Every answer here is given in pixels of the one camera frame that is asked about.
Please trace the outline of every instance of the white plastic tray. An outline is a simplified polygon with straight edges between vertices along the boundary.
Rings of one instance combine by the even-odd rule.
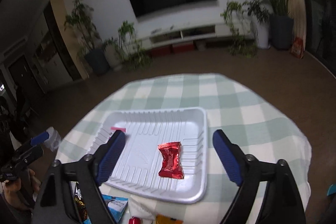
[[[88,153],[126,128],[126,145],[107,184],[147,198],[177,203],[200,200],[207,184],[208,127],[203,108],[117,111],[107,117]],[[158,145],[180,141],[184,179],[159,177]]]

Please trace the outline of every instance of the screw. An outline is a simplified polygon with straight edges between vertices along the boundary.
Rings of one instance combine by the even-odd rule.
[[[251,155],[251,154],[247,154],[247,155],[246,155],[246,158],[247,158],[248,161],[253,161],[253,160],[255,160],[255,156],[253,156],[253,155]]]
[[[287,165],[287,162],[285,160],[279,160],[278,163],[281,165],[281,166],[285,166]]]
[[[92,159],[92,154],[86,154],[83,158],[85,161],[89,161]]]
[[[59,160],[54,160],[51,164],[51,166],[56,167],[60,164],[61,162]]]

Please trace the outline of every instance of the green and white checkered tablecloth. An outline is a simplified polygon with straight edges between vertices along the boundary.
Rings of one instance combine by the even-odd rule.
[[[311,147],[294,122],[243,85],[217,74],[171,75],[128,83],[91,110],[64,138],[56,158],[62,163],[79,160],[90,148],[98,128],[115,110],[200,106],[208,117],[208,185],[204,198],[194,204],[178,204],[142,198],[103,184],[103,194],[130,197],[156,213],[186,224],[218,224],[236,191],[212,145],[212,134],[221,128],[245,154],[261,161],[285,159],[293,172],[304,208],[310,196],[307,174]],[[248,223],[254,223],[261,206],[265,182],[260,184]],[[128,223],[125,213],[122,223]]]

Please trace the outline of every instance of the tv stand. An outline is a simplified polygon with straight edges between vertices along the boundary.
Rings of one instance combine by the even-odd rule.
[[[241,34],[250,35],[250,21],[245,20],[243,25],[238,23],[237,27]],[[139,38],[142,40],[143,48],[150,50],[170,44],[216,37],[231,37],[230,29],[223,20],[172,25]]]

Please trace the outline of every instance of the dark gray plant pot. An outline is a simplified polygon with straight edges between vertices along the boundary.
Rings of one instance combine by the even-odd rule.
[[[110,69],[110,65],[106,61],[105,54],[100,48],[93,49],[85,55],[84,58],[96,75],[103,75]]]
[[[272,45],[278,50],[288,50],[293,42],[294,19],[288,16],[271,15]]]

